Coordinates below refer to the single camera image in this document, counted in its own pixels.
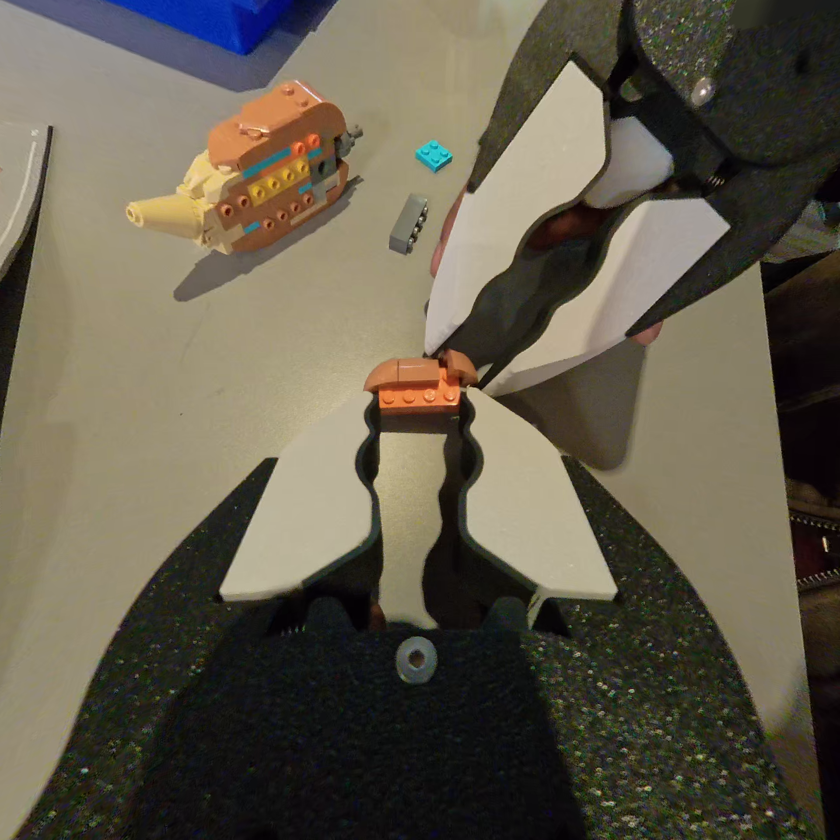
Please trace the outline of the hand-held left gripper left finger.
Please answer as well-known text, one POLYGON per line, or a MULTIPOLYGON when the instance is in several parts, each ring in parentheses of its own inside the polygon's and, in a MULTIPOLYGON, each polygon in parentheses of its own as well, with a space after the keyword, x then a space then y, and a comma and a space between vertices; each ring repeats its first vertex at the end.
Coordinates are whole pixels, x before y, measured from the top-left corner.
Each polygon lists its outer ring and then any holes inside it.
POLYGON ((356 394, 281 450, 219 588, 224 601, 286 595, 382 555, 378 440, 374 397, 356 394))

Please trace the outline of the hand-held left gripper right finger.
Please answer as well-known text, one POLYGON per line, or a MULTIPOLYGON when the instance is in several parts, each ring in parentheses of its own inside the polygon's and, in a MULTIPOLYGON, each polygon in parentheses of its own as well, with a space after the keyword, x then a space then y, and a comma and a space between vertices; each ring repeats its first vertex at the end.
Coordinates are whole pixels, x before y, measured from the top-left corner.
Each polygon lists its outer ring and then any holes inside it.
POLYGON ((552 599, 613 602, 617 586, 560 451, 540 431, 483 392, 463 394, 465 484, 458 534, 488 594, 522 592, 527 617, 552 599))

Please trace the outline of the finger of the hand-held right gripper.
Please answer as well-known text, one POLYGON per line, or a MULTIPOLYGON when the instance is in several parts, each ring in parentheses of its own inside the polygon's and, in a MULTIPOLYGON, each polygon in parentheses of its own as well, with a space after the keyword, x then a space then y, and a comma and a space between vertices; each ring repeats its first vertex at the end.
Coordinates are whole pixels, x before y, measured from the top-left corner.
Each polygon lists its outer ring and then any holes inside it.
POLYGON ((465 192, 437 268, 424 350, 437 351, 505 272, 531 231, 580 200, 607 163, 602 89, 572 59, 473 192, 465 192))
POLYGON ((729 228, 703 197, 636 201, 610 230, 589 285, 554 309, 538 338, 491 373, 483 391, 518 392, 615 347, 729 228))

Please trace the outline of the grey long brick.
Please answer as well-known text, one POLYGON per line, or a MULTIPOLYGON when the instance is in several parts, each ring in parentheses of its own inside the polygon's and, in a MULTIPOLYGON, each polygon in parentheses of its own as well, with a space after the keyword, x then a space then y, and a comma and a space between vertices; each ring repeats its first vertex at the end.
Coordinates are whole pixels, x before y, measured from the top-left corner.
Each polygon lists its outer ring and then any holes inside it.
POLYGON ((389 234, 389 249, 404 256, 411 254, 425 226, 427 215, 426 197, 410 193, 389 234))

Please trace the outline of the orange brick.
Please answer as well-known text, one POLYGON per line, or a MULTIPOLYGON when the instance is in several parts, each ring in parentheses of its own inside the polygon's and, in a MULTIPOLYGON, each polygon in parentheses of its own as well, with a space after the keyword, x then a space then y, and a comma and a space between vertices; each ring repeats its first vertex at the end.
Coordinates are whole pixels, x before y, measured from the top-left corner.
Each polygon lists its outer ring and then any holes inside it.
POLYGON ((456 415, 459 412, 461 388, 457 383, 439 379, 436 386, 382 387, 377 392, 378 407, 386 417, 420 417, 456 415))

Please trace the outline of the brown tan brick-built model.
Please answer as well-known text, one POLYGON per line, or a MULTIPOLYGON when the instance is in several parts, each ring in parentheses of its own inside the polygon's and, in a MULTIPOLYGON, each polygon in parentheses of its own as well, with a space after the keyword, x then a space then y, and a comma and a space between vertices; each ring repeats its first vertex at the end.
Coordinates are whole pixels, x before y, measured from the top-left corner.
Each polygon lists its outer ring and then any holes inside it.
POLYGON ((173 194, 125 213, 137 228, 225 255, 258 251, 338 201, 361 137, 335 103, 289 80, 219 123, 173 194))

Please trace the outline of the blue plastic bin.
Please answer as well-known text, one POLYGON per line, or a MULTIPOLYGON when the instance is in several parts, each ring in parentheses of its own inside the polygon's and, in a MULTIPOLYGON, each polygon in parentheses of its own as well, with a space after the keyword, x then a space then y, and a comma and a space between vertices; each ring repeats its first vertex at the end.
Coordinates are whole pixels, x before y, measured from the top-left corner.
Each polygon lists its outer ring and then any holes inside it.
POLYGON ((245 56, 278 29, 303 31, 333 1, 111 1, 111 5, 245 56))

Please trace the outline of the grey desk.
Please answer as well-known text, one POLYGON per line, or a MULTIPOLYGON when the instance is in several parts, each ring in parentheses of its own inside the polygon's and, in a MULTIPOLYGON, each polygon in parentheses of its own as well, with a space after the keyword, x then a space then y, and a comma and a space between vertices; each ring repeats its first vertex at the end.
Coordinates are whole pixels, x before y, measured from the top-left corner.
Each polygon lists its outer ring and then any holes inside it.
MULTIPOLYGON (((2 117, 53 128, 2 426, 2 838, 56 766, 152 574, 378 361, 423 348, 428 260, 541 2, 336 2, 236 56, 106 2, 2 2, 2 117), (244 262, 139 230, 207 132, 278 81, 364 139, 346 203, 244 262), (425 142, 453 155, 432 173, 425 142), (410 193, 428 215, 389 249, 410 193)), ((797 801, 817 814, 784 480, 752 268, 511 406, 679 564, 726 635, 797 801)))

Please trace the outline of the person's right hand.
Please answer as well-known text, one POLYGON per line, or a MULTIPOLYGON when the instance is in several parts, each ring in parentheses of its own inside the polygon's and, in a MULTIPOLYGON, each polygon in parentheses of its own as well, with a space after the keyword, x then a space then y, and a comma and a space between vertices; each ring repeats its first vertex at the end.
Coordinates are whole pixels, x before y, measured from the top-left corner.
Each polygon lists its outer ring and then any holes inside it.
POLYGON ((449 208, 449 210, 448 210, 448 212, 445 216, 443 225, 440 229, 438 241, 437 241, 437 244, 434 248, 434 252, 432 254, 432 258, 431 258, 431 262, 430 262, 430 266, 429 266, 429 271, 430 271, 430 275, 431 275, 432 278, 435 278, 437 276, 438 268, 439 268, 440 262, 441 262, 441 260, 444 256, 444 252, 445 252, 445 249, 446 249, 446 246, 447 246, 449 236, 450 236, 451 231, 452 231, 452 227, 455 224, 455 220, 456 220, 460 205, 462 204, 463 198, 464 198, 466 193, 467 193, 467 185, 465 185, 461 188, 460 192, 458 193, 456 199, 454 200, 452 206, 449 208))

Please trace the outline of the grey open instruction booklet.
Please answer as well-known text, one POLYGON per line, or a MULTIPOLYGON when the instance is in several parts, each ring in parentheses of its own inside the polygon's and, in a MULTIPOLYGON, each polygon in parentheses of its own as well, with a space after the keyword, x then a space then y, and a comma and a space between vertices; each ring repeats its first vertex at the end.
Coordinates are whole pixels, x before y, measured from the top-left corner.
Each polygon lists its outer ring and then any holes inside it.
POLYGON ((43 194, 53 127, 1 122, 1 278, 34 223, 43 194))

